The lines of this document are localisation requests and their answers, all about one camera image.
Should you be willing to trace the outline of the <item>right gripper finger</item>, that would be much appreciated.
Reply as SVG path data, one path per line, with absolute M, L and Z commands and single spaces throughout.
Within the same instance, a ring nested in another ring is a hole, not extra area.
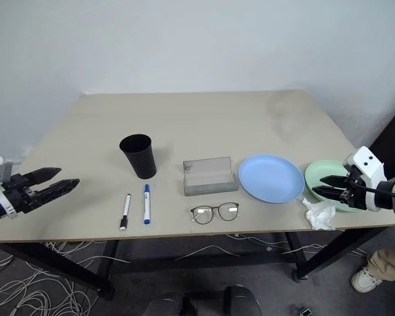
M 332 186 L 316 186 L 312 187 L 312 190 L 317 195 L 327 199 L 340 199 L 340 196 L 344 193 L 344 190 Z
M 347 176 L 337 176 L 330 175 L 325 176 L 320 179 L 320 181 L 329 186 L 347 186 L 348 185 L 348 177 Z

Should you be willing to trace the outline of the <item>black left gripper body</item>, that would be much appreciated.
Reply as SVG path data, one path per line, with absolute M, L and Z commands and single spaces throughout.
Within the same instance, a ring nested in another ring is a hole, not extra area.
M 38 180 L 34 174 L 14 174 L 2 183 L 3 193 L 17 213 L 29 213 L 41 206 L 37 192 L 30 188 L 36 184 Z

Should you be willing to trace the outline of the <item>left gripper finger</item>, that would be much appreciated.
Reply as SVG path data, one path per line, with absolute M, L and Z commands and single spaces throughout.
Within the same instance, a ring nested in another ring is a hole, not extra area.
M 36 200 L 40 205 L 44 205 L 70 193 L 79 183 L 78 178 L 60 180 L 45 189 L 37 191 Z
M 22 175 L 22 187 L 31 187 L 51 180 L 61 172 L 59 167 L 44 167 Z

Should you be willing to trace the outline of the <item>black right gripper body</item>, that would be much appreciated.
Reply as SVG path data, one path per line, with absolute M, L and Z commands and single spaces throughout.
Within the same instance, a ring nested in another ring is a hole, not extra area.
M 350 207 L 356 209 L 366 210 L 366 184 L 362 179 L 362 172 L 355 166 L 345 164 L 344 168 L 347 173 L 345 176 L 341 176 L 339 183 L 339 188 L 343 189 L 343 197 L 340 198 L 342 203 L 349 205 Z

